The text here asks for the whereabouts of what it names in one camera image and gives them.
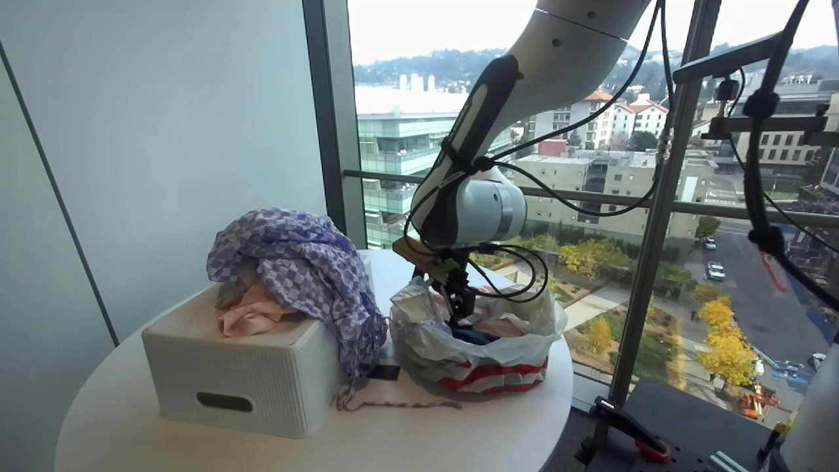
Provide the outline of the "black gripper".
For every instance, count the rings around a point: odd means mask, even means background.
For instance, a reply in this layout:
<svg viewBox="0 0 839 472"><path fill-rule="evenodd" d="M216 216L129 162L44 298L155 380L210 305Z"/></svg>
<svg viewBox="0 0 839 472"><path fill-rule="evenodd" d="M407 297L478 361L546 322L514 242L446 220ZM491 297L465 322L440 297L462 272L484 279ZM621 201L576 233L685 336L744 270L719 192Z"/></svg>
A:
<svg viewBox="0 0 839 472"><path fill-rule="evenodd" d="M475 313L475 289L467 276L469 258L465 253L433 253L431 279L450 308L450 322L459 325Z"/></svg>

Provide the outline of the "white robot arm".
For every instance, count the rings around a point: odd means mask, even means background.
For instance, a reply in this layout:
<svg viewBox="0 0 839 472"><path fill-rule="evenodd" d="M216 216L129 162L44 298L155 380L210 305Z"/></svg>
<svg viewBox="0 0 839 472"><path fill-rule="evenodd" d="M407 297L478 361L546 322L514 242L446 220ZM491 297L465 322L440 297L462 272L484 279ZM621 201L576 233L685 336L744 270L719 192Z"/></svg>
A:
<svg viewBox="0 0 839 472"><path fill-rule="evenodd" d="M488 159L511 123L587 98L615 65L649 0L535 0L516 41L467 95L414 192L410 224L425 250L454 258L438 284L454 319L475 313L473 250L525 225L525 195Z"/></svg>

